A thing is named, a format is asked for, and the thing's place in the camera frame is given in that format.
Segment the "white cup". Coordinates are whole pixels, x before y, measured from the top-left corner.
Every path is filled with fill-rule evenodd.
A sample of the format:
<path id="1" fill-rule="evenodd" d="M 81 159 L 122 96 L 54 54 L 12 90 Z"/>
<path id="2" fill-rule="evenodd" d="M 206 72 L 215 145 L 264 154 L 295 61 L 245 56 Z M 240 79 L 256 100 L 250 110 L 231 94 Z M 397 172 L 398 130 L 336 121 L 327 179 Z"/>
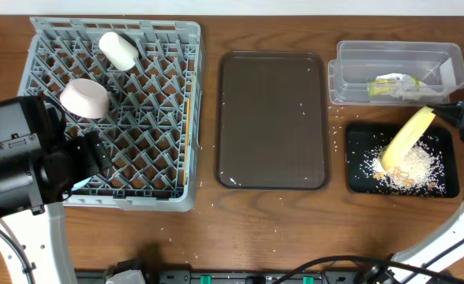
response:
<path id="1" fill-rule="evenodd" d="M 99 39 L 99 49 L 106 55 L 114 67 L 127 71 L 135 66 L 137 49 L 116 32 L 107 32 Z"/>

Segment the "white paper napkin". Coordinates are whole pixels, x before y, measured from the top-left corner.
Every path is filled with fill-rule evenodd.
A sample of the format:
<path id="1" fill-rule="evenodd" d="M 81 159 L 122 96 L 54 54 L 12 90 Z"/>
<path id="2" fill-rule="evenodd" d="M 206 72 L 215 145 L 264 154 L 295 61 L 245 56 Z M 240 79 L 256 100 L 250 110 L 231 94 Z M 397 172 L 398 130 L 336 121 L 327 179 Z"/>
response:
<path id="1" fill-rule="evenodd" d="M 441 97 L 444 88 L 431 87 L 416 77 L 402 73 L 380 75 L 368 83 L 369 96 L 389 95 L 403 100 L 420 100 L 423 97 Z"/>

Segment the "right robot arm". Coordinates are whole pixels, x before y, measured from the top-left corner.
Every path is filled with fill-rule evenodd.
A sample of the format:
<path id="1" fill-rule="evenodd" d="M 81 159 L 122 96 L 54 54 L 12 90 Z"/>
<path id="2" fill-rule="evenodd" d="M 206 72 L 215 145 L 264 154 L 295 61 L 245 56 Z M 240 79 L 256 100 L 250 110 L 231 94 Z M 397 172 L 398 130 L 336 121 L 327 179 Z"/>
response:
<path id="1" fill-rule="evenodd" d="M 391 169 L 415 145 L 435 116 L 458 129 L 464 142 L 464 102 L 428 105 L 419 110 L 387 146 L 382 167 Z M 386 264 L 377 264 L 362 277 L 367 283 L 427 283 L 457 280 L 440 272 L 464 257 L 464 201 L 436 231 L 412 248 L 395 253 Z"/>

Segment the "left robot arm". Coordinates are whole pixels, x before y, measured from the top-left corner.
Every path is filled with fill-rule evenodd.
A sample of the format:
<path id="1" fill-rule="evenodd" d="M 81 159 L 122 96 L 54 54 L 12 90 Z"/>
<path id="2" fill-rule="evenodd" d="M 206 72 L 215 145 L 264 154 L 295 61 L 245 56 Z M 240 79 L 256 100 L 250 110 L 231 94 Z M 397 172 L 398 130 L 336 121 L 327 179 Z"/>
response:
<path id="1" fill-rule="evenodd" d="M 0 253 L 14 283 L 77 282 L 63 203 L 112 162 L 96 133 L 65 128 L 53 99 L 0 102 Z"/>

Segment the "yellow plate with leftovers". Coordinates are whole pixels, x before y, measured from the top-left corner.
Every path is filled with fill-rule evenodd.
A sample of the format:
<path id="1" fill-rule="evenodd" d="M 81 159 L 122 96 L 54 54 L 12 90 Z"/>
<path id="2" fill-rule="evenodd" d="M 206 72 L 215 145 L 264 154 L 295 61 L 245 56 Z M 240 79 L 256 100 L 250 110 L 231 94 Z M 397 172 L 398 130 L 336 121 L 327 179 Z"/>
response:
<path id="1" fill-rule="evenodd" d="M 402 163 L 406 154 L 423 136 L 435 116 L 433 109 L 425 106 L 406 122 L 383 153 L 380 163 L 384 170 L 393 169 Z"/>

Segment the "light blue saucer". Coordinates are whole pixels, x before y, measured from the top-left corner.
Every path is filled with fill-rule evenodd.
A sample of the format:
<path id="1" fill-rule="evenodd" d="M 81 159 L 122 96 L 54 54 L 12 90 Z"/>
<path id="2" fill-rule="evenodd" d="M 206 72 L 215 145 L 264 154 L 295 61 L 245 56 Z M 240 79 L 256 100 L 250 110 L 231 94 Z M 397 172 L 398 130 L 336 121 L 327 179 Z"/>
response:
<path id="1" fill-rule="evenodd" d="M 91 179 L 92 179 L 91 177 L 88 177 L 88 178 L 85 178 L 82 181 L 77 182 L 76 184 L 73 185 L 73 187 L 71 188 L 71 191 L 75 192 L 78 189 L 82 189 L 84 186 L 86 186 L 87 183 L 90 182 Z"/>

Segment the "pink bowl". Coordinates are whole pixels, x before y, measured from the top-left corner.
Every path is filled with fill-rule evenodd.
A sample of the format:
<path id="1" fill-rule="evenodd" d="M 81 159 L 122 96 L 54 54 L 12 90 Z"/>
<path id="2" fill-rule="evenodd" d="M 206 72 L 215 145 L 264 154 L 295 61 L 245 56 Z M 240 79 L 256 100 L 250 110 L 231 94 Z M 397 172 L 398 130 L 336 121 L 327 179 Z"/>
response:
<path id="1" fill-rule="evenodd" d="M 71 80 L 59 96 L 61 104 L 72 114 L 82 118 L 103 118 L 109 109 L 107 90 L 89 79 Z"/>

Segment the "wooden chopstick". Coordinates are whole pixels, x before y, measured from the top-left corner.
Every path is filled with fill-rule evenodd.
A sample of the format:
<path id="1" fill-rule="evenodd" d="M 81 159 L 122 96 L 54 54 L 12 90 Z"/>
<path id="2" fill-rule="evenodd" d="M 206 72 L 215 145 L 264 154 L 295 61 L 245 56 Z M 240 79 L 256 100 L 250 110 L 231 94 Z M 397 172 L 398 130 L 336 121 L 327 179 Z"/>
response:
<path id="1" fill-rule="evenodd" d="M 183 166 L 183 185 L 186 186 L 187 184 L 187 171 L 186 171 L 186 165 L 189 160 L 189 141 L 190 141 L 190 131 L 189 131 L 189 126 L 191 122 L 191 99 L 187 100 L 186 103 L 186 123 L 185 123 L 185 156 L 184 156 L 184 166 Z"/>
<path id="2" fill-rule="evenodd" d="M 194 92 L 195 92 L 195 84 L 196 84 L 196 73 L 193 72 L 192 74 L 192 80 L 191 80 L 191 91 L 190 91 L 190 96 L 189 96 L 189 101 L 188 101 L 188 108 L 189 108 L 189 113 L 188 113 L 188 116 L 189 116 L 189 119 L 191 120 L 191 117 L 192 117 L 192 104 L 193 104 L 193 95 L 194 95 Z"/>

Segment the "green yellow snack wrapper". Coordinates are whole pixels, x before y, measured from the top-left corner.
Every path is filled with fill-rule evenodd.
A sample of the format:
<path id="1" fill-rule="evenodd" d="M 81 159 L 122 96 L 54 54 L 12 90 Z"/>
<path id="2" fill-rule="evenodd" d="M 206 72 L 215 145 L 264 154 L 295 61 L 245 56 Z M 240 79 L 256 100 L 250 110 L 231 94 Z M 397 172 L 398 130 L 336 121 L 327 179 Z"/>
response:
<path id="1" fill-rule="evenodd" d="M 420 81 L 416 77 L 401 73 L 390 73 L 378 76 L 367 83 L 369 96 L 389 95 L 392 97 L 407 96 L 420 88 Z"/>

